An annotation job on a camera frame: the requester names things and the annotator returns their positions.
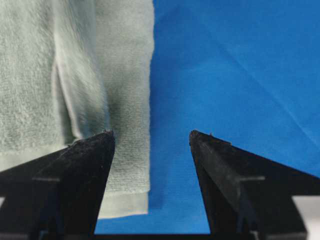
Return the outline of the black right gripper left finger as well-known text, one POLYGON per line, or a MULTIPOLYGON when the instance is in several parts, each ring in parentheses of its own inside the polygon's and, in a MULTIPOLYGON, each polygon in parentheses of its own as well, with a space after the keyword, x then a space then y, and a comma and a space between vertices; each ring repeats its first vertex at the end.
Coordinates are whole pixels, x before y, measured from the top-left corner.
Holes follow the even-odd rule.
POLYGON ((114 132, 104 130, 2 171, 1 239, 92 237, 114 153, 114 132))

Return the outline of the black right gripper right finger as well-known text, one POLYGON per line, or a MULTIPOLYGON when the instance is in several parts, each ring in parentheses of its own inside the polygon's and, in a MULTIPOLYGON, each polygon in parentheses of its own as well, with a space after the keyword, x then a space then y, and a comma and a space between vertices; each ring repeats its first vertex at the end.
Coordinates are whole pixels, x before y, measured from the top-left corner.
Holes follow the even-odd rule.
POLYGON ((197 130, 189 145, 214 239, 319 239, 318 177, 197 130))

